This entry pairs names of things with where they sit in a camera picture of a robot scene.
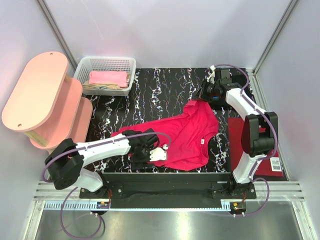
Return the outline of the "red t shirt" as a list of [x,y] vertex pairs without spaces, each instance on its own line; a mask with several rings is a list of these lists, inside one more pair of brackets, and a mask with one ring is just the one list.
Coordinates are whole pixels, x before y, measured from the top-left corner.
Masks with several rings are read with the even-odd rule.
[[111,135],[148,129],[165,133],[171,139],[167,160],[156,161],[155,166],[191,171],[208,163],[208,143],[218,133],[219,122],[207,102],[190,100],[184,106],[183,113],[177,116],[125,126]]

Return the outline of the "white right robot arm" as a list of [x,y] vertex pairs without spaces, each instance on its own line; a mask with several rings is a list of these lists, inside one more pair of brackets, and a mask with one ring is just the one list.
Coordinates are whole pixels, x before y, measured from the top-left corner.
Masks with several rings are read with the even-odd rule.
[[251,100],[245,87],[233,82],[228,64],[212,65],[194,100],[207,103],[225,101],[242,118],[242,155],[221,191],[231,198],[243,198],[253,190],[253,177],[262,161],[272,158],[278,149],[278,116],[267,112]]

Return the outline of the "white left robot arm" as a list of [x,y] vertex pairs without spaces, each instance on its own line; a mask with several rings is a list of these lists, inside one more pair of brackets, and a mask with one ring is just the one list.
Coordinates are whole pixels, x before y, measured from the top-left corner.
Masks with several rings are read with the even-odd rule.
[[75,143],[67,138],[44,161],[44,170],[49,173],[47,182],[53,183],[56,190],[76,186],[96,192],[105,180],[85,167],[102,159],[126,155],[130,155],[132,163],[139,168],[167,159],[166,150],[160,147],[160,139],[151,128],[145,132],[126,130],[92,142]]

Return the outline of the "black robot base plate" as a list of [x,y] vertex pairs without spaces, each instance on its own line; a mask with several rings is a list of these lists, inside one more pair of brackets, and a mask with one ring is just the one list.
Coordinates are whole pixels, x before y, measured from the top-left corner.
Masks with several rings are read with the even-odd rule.
[[104,173],[102,192],[80,190],[81,199],[111,197],[111,208],[120,209],[213,209],[221,201],[254,200],[252,183],[239,186],[230,173]]

